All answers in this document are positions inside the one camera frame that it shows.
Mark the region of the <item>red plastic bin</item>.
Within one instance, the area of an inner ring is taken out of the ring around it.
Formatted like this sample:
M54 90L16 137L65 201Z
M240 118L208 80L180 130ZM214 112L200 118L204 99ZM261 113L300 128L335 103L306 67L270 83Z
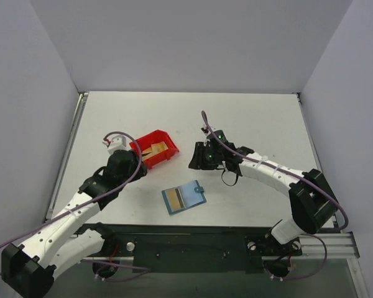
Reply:
M171 159L179 149L170 138L170 135L163 130L155 130L136 140L142 151L142 161L152 169L157 164Z

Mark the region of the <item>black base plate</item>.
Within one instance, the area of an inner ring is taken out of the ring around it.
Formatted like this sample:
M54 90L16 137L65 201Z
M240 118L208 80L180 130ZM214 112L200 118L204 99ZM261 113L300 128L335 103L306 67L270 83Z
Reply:
M281 245L267 227L86 223L76 235L87 230L104 238L94 257L132 258L135 273L261 273L270 260L302 255L299 238Z

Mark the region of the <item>aluminium side rail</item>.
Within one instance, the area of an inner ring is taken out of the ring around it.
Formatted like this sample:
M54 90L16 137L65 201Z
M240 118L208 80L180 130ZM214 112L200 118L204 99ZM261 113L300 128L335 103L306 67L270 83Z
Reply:
M300 110L301 110L301 113L302 113L302 117L303 117L303 121L304 121L304 124L305 124L305 128L306 128L306 132L308 134L308 139L310 141L310 145L311 145L311 150L313 152L313 156L314 156L314 159L315 159L315 164L316 164L316 167L322 171L322 167L321 167L321 163L320 163L320 159L318 157L318 154L317 154L317 150L316 150L316 147L315 147L315 144L314 144L314 141L312 139L312 136L311 136L311 133L310 133L310 130L308 128L308 124L307 124L307 121L306 121L306 118L304 116L304 113L303 113L303 108L302 108L302 102L301 102L301 99L300 99L300 94L301 93L295 93L296 97L297 97L297 100L298 100L298 104L299 104L299 107L300 107ZM338 231L334 231L336 228L339 228L339 224L338 224L338 220L337 220L337 217L336 215L333 215L332 218L332 223L334 225L333 228L323 228L323 230L325 231L325 233L340 233Z
M55 208L55 205L56 205L58 193L59 193L59 190L61 188L61 184L62 184L62 180L63 180L63 175L65 174L67 163L68 163L70 153L71 153L74 141L75 141L75 137L76 137L76 134L77 134L77 131L78 131L78 127L80 125L80 120L81 120L81 117L83 115L83 111L85 109L85 105L86 105L86 102L87 102L87 99L88 99L88 95L89 95L89 92L79 93L78 102L77 102L76 109L75 109L75 112L74 112L74 115L73 115L73 118L72 118L72 122L71 122L70 133L69 133L69 136L68 136L67 144L65 146L64 154L62 156L62 160L61 160L61 163L60 163L60 168L58 170L57 178L55 180L55 184L54 184L54 187L53 187L52 195L51 195L50 202L49 202L48 209L47 209L47 213L46 213L46 216L45 216L45 221L47 221L47 220L49 220L53 217L53 212L54 212L54 208Z

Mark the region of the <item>left aluminium side rail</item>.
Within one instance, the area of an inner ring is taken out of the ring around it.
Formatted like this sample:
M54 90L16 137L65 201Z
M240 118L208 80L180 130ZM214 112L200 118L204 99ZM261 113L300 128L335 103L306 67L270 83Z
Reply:
M58 193L59 193L59 190L61 188L61 184L62 184L62 180L63 180L63 175L65 174L67 163L68 163L70 153L71 153L74 141L75 141L75 137L76 137L76 134L77 134L77 131L78 131L78 127L80 125L80 120L81 120L81 117L83 115L83 111L85 109L85 105L86 105L86 102L87 102L87 99L88 99L88 95L89 95L89 92L79 93L78 102L77 102L76 109L75 109L75 112L74 112L74 115L73 115L73 118L72 118L72 122L71 122L70 133L69 133L69 136L68 136L67 144L65 146L64 154L62 156L62 160L61 160L61 163L60 163L60 168L58 170L57 178L55 180L55 184L54 184L54 187L53 187L52 195L51 195L50 202L49 202L48 209L47 209L47 213L46 213L46 216L45 216L45 221L47 221L47 220L49 220L53 217L53 212L54 212L54 208L55 208L55 205L56 205Z

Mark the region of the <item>right aluminium side rail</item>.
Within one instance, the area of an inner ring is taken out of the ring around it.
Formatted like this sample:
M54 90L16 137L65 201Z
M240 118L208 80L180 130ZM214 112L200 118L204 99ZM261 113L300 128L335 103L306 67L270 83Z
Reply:
M295 93L296 97L297 97L297 100L298 100L298 104L299 104L299 107L300 107L300 110L301 110L301 113L302 113L302 117L303 117L303 121L304 121L304 124L305 124L305 128L306 128L306 132L308 134L308 139L310 141L310 145L311 145L311 150L313 152L313 156L314 156L314 159L315 159L315 164L316 164L316 167L322 171L322 167L321 167L321 163L320 163L320 159L318 157L318 154L317 154L317 150L316 150L316 147L315 147L315 144L314 144L314 141L312 139L312 136L311 136L311 133L310 133L310 130L308 128L308 124L307 124L307 121L306 121L306 118L304 116L304 113L303 113L303 108L302 108L302 102L301 102L301 99L300 99L300 94L301 93ZM339 228L339 224L338 224L338 220L337 220L337 217L336 215L333 215L332 218L332 223L334 225L333 228L323 228L323 230L325 231L325 233L340 233L338 231L334 231L336 228Z

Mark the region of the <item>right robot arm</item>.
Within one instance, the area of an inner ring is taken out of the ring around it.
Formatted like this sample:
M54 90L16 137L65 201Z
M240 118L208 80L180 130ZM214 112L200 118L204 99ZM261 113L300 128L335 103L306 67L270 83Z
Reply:
M234 173L251 178L288 197L291 214L276 223L265 238L266 249L279 254L288 243L304 233L316 234L338 211L338 202L317 169L299 171L259 155L248 147L235 147L222 130L202 127L205 141L196 142L190 169Z

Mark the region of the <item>aluminium front rail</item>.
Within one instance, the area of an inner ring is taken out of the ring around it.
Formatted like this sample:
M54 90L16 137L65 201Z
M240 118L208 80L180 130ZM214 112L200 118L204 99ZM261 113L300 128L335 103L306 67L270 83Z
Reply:
M71 237L77 238L79 235L76 235L75 232ZM318 260L320 258L349 259L358 258L359 256L354 237L350 233L319 233L316 235L308 235L304 233L297 238L300 240L302 255L294 257ZM94 257L93 255L89 255L81 261L83 260L97 262L103 261L107 264L117 261L114 259L114 256L103 259Z

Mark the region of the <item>blue leather card holder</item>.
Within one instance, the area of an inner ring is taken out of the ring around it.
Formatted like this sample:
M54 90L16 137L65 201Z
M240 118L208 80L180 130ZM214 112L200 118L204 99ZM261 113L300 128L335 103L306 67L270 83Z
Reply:
M181 189L183 200L185 203L185 208L182 208L182 209L179 208L178 210L172 210L172 208L170 207L169 201L168 201L167 191L170 189L176 189L176 188ZM198 205L202 205L206 203L205 190L201 186L201 184L198 182L198 180L192 180L180 186L165 189L161 193L162 193L163 201L165 203L165 206L167 208L167 212L169 215L174 215L174 214L183 212L185 210L188 210Z

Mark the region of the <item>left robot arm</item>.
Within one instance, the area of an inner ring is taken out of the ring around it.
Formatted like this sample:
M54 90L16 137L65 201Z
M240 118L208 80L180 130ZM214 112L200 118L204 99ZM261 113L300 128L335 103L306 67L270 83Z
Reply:
M1 252L1 279L21 297L44 297L56 278L83 258L110 255L115 235L96 223L77 238L83 224L118 197L124 186L147 174L138 152L116 150L79 187L60 213L21 244L8 244Z

